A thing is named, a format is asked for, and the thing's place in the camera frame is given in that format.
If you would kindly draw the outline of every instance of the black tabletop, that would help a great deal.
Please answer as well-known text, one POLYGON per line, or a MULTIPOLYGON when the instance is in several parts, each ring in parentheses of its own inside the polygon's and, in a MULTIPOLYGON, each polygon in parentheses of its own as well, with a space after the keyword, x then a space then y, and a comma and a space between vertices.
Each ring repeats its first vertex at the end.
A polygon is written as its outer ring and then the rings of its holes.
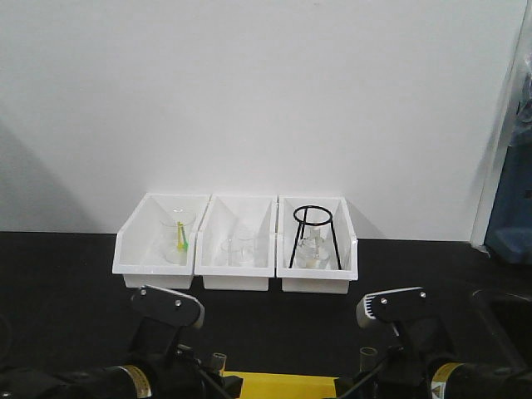
MULTIPOLYGON (((132 289, 111 274, 111 234, 0 234, 0 314, 12 324, 7 360, 17 366, 70 370, 118 364, 139 322, 132 289)), ((509 268, 466 243, 361 240, 359 280, 348 295, 284 293, 270 279, 262 292, 186 292, 205 306, 204 326, 183 343, 201 357, 228 355, 228 369, 349 376, 358 350, 384 353, 396 339, 389 326, 361 330, 355 307, 365 293, 423 286, 461 360, 505 359, 472 302, 477 289, 532 293, 532 272, 509 268)))

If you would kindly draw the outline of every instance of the black wire stand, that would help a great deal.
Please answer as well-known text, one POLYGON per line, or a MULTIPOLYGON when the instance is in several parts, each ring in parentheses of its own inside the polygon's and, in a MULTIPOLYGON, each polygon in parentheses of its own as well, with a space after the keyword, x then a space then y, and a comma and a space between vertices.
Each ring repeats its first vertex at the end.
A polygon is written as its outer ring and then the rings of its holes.
POLYGON ((300 239, 303 239, 303 235, 305 234, 305 226, 318 227, 318 226, 324 226, 325 224, 330 224, 331 225, 332 241, 334 242, 334 251, 336 252, 336 260, 338 261, 338 270, 342 270, 342 265, 340 264, 340 254, 338 253, 338 244, 337 244, 337 240, 336 240, 336 233, 334 231, 333 214, 331 213, 331 211, 329 209, 327 209, 327 208, 323 208, 322 206, 318 206, 318 205, 304 205, 304 206, 300 206, 299 208, 294 210, 293 218, 298 221, 298 232, 296 233, 296 239, 293 241, 292 257, 290 258, 290 265, 288 266, 288 268, 292 268, 292 266, 293 266, 293 259, 296 256, 296 248, 298 247, 298 241, 300 239), (326 220, 324 220, 323 222, 317 222, 317 223, 308 222, 307 221, 307 214, 308 214, 308 210, 309 209, 321 210, 322 212, 325 212, 328 215, 328 218, 326 220), (303 212, 303 219, 300 219, 298 217, 298 212, 300 212, 300 211, 304 211, 303 212))

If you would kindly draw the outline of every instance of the blue object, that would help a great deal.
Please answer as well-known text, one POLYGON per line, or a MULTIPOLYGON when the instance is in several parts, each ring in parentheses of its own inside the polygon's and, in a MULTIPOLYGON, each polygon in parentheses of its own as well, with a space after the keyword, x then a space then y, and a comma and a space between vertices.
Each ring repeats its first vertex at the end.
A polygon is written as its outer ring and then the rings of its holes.
POLYGON ((523 85, 485 244, 510 264, 532 264, 532 79, 523 85))

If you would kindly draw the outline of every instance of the warning sticker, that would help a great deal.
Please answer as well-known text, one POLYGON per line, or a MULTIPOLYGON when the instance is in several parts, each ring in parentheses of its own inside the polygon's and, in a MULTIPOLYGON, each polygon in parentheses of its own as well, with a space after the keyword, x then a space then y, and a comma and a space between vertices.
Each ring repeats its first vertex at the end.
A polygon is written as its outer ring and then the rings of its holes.
POLYGON ((151 397, 151 386, 148 377, 137 366, 126 364, 125 366, 119 366, 131 377, 136 389, 137 399, 144 399, 151 397))
POLYGON ((446 363, 434 375, 431 381, 432 399, 444 399, 446 397, 447 380, 459 366, 464 363, 446 363))

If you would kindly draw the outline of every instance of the glass beaker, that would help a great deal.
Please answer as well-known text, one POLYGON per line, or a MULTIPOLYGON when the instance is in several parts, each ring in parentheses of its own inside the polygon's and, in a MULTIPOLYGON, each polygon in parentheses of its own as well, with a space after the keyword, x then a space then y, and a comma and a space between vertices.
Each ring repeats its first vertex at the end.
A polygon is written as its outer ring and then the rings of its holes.
POLYGON ((240 239, 229 238, 222 242, 221 263, 224 266, 245 266, 254 260, 253 249, 240 239))
POLYGON ((191 210, 173 209, 160 221, 162 253, 171 264, 186 264, 190 229, 195 219, 196 214, 191 210))
POLYGON ((330 258, 320 229, 310 230, 307 238, 301 239, 296 248, 296 264, 299 268, 326 268, 330 258))

